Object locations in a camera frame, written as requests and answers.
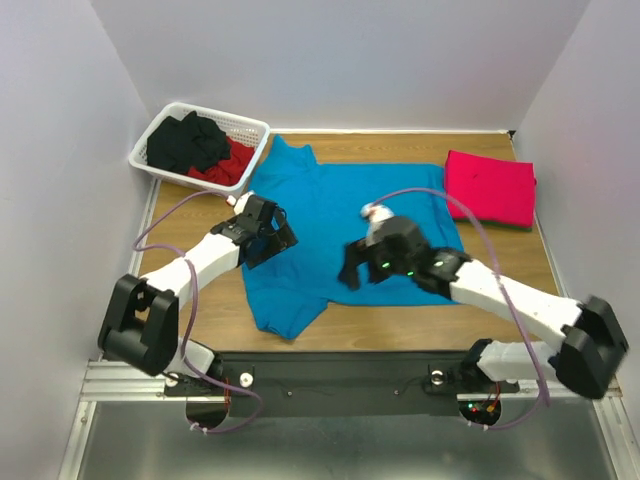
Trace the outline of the blue t shirt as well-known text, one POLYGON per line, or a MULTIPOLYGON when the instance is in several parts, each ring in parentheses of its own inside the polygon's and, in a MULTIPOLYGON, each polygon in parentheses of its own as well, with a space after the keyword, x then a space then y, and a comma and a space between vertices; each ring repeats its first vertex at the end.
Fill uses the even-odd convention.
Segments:
POLYGON ((320 164, 310 146, 293 147, 275 136, 256 168, 250 190, 286 212, 297 245, 243 270, 256 327, 287 340, 298 337, 330 303, 349 306, 431 306, 446 299, 424 292, 407 278, 356 291, 339 282, 347 244, 365 236, 361 208, 381 199, 397 215, 416 222, 435 247, 462 249, 444 199, 444 169, 433 164, 320 164))

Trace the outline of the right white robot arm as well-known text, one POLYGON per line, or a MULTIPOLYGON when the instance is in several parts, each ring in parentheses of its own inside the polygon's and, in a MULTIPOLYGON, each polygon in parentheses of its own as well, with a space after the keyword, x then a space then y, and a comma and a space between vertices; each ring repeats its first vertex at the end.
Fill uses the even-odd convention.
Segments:
POLYGON ((551 380, 587 398, 603 398, 629 349, 609 302, 552 295, 497 274, 451 247, 434 247, 405 216, 378 209, 367 235, 344 249, 338 275, 351 290, 360 287, 358 268, 369 280, 408 278, 421 290, 511 320, 521 342, 482 340, 460 366, 463 384, 482 390, 492 382, 551 380))

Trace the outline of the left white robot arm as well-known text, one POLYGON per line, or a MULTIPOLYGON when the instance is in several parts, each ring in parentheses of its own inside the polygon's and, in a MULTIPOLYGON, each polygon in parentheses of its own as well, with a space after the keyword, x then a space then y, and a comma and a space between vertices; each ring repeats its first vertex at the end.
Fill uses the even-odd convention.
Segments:
POLYGON ((254 268, 297 243, 285 210, 253 192, 231 198, 233 216, 214 226, 188 251, 141 277, 118 279, 98 336, 100 350, 169 385, 188 382, 199 393, 218 388, 251 395, 253 378, 243 374, 233 386, 222 380, 215 353, 179 330, 185 305, 198 306, 200 291, 240 266, 254 268))

